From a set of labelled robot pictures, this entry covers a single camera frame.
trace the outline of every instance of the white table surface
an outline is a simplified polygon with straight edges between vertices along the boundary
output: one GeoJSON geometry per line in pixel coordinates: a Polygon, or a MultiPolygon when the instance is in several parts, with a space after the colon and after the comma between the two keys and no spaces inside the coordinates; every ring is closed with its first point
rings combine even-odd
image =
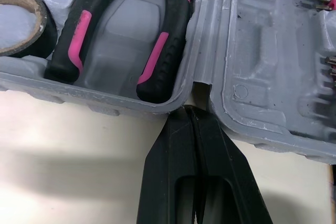
{"type": "MultiPolygon", "coordinates": [[[[163,124],[0,92],[0,223],[135,224],[144,159],[163,124]]],[[[235,143],[274,224],[332,223],[328,165],[235,143]]]]}

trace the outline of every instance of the molded compartment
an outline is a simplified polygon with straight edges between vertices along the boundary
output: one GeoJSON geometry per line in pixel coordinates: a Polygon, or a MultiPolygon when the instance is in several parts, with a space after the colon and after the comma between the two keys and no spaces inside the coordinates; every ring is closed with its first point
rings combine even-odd
{"type": "MultiPolygon", "coordinates": [[[[60,35],[73,0],[43,1],[60,35]]],[[[54,102],[86,104],[94,111],[112,115],[133,113],[133,110],[145,114],[175,110],[186,101],[193,85],[204,22],[204,17],[198,19],[201,4],[202,0],[193,1],[194,13],[187,29],[187,43],[175,89],[164,104],[140,101],[136,83],[160,33],[165,0],[115,0],[100,20],[84,71],[73,86],[44,79],[47,60],[32,56],[23,59],[1,57],[1,90],[25,91],[54,102]]]]}
{"type": "Polygon", "coordinates": [[[217,45],[211,107],[257,147],[335,163],[336,94],[324,59],[336,54],[336,12],[313,5],[232,0],[223,13],[227,44],[217,45]]]}

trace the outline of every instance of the pink and black handle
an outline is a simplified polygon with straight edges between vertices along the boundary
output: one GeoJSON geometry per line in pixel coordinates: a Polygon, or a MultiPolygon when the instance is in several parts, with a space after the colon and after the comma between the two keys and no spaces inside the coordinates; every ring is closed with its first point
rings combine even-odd
{"type": "Polygon", "coordinates": [[[75,0],[62,30],[45,78],[75,82],[83,65],[96,26],[113,0],[75,0]]]}
{"type": "Polygon", "coordinates": [[[139,78],[138,97],[147,102],[163,103],[173,92],[185,46],[191,0],[166,0],[161,33],[139,78]]]}

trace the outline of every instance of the pliers handle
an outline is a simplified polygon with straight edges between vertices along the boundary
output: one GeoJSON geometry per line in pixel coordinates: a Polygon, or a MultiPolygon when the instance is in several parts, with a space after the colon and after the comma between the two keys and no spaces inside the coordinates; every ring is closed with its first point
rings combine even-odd
{"type": "Polygon", "coordinates": [[[83,71],[93,33],[114,0],[75,0],[59,37],[45,78],[74,83],[83,71]]]}
{"type": "Polygon", "coordinates": [[[137,224],[272,224],[246,157],[216,117],[173,112],[147,155],[137,224]]]}
{"type": "MultiPolygon", "coordinates": [[[[100,17],[113,1],[74,1],[46,70],[47,79],[63,83],[78,79],[100,17]]],[[[166,0],[162,30],[136,89],[140,99],[161,103],[170,98],[182,60],[190,14],[191,0],[166,0]]]]}

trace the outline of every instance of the black tape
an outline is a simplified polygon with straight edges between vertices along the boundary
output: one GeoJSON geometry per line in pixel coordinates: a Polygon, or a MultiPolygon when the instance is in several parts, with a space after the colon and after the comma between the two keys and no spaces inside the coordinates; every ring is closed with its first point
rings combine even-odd
{"type": "Polygon", "coordinates": [[[33,55],[47,58],[55,48],[57,30],[51,14],[42,0],[0,0],[0,5],[17,5],[35,14],[36,24],[29,37],[7,48],[0,48],[0,56],[21,58],[33,55]]]}

